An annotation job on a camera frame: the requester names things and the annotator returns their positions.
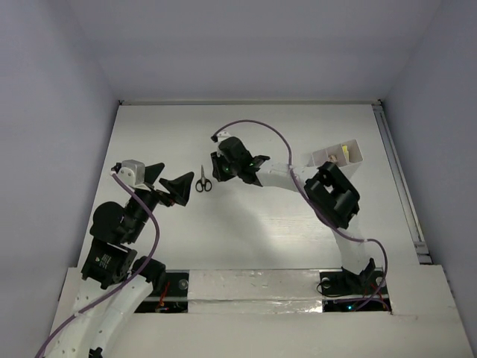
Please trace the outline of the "black handled scissors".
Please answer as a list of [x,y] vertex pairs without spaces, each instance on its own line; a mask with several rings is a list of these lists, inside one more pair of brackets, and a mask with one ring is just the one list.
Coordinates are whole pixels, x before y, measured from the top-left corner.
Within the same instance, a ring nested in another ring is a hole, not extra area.
[[196,181],[195,190],[197,192],[210,192],[212,190],[212,182],[206,177],[203,165],[200,166],[200,177]]

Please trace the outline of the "yellow capped white marker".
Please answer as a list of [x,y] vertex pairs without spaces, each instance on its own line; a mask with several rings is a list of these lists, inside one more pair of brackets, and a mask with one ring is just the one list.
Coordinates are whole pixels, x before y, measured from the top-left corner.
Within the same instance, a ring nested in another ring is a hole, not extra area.
[[350,152],[349,152],[348,146],[347,145],[342,145],[341,149],[343,151],[344,158],[345,158],[347,164],[350,164],[351,160],[350,160]]

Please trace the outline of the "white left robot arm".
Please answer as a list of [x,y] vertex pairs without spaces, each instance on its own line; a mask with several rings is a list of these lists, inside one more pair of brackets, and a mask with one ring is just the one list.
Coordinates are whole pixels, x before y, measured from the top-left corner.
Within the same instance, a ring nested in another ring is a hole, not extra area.
[[145,224],[158,224],[153,211],[174,204],[168,192],[154,189],[163,163],[146,166],[125,160],[111,169],[130,194],[125,205],[99,205],[92,216],[91,246],[81,269],[71,315],[51,334],[48,357],[111,357],[120,332],[142,301],[161,292],[165,265],[130,248]]

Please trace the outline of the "white divided pen holder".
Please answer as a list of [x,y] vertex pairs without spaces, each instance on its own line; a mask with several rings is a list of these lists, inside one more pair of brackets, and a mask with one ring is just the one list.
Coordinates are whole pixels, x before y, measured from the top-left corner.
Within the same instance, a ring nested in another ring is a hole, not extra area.
[[326,161],[334,163],[349,180],[363,162],[361,149],[355,139],[313,151],[304,158],[306,166],[310,167],[321,166]]

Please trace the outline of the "foil covered front rail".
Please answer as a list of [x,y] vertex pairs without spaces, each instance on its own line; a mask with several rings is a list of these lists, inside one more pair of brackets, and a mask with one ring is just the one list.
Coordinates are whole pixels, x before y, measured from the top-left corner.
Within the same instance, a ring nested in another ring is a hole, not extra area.
[[318,270],[192,270],[188,312],[292,314],[323,312]]

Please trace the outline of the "aluminium side rail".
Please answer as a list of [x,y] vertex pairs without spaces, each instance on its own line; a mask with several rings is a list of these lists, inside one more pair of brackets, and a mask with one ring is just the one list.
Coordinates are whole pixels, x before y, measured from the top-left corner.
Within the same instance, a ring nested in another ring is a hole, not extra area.
[[373,114],[382,138],[388,162],[391,167],[391,172],[397,188],[399,201],[404,212],[404,217],[408,225],[414,250],[416,251],[420,265],[433,265],[431,253],[425,241],[420,222],[415,210],[408,185],[405,180],[405,175],[400,164],[396,147],[391,136],[391,130],[388,126],[388,121],[385,116],[384,107],[381,102],[372,104]]

